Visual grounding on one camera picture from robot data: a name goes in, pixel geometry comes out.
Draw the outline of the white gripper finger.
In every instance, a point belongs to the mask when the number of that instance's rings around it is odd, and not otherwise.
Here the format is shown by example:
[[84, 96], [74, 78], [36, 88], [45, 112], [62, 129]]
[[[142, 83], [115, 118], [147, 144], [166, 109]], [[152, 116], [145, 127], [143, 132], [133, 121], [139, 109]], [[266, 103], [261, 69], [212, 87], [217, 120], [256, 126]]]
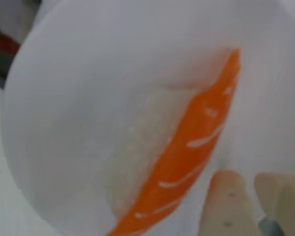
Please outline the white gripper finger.
[[218, 171], [211, 181], [199, 223], [200, 236], [259, 236], [245, 178]]
[[295, 236], [295, 176], [263, 172], [254, 178], [260, 205], [287, 236]]

